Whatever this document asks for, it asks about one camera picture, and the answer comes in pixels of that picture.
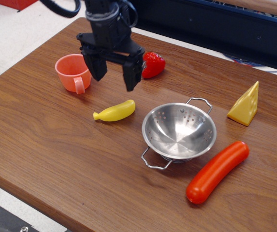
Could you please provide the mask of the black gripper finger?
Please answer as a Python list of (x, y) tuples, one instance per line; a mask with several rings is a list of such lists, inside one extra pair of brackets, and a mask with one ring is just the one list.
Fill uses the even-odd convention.
[(96, 81), (100, 81), (107, 73), (106, 60), (99, 54), (83, 53), (84, 61)]
[(122, 64), (123, 78), (127, 91), (133, 91), (141, 81), (143, 72), (143, 58), (129, 59)]

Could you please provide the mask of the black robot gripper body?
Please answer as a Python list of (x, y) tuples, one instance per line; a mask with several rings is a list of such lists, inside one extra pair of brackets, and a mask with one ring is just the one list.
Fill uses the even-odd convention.
[(131, 39), (131, 28), (119, 16), (91, 21), (91, 33), (79, 33), (84, 57), (94, 62), (142, 63), (144, 49)]

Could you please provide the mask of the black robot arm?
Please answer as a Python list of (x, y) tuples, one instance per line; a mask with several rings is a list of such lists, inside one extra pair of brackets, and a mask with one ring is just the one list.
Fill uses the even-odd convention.
[(86, 19), (92, 32), (80, 33), (81, 53), (93, 78), (100, 81), (107, 73), (107, 62), (120, 64), (127, 91), (133, 91), (141, 81), (145, 50), (131, 39), (129, 9), (134, 6), (127, 0), (87, 0)]

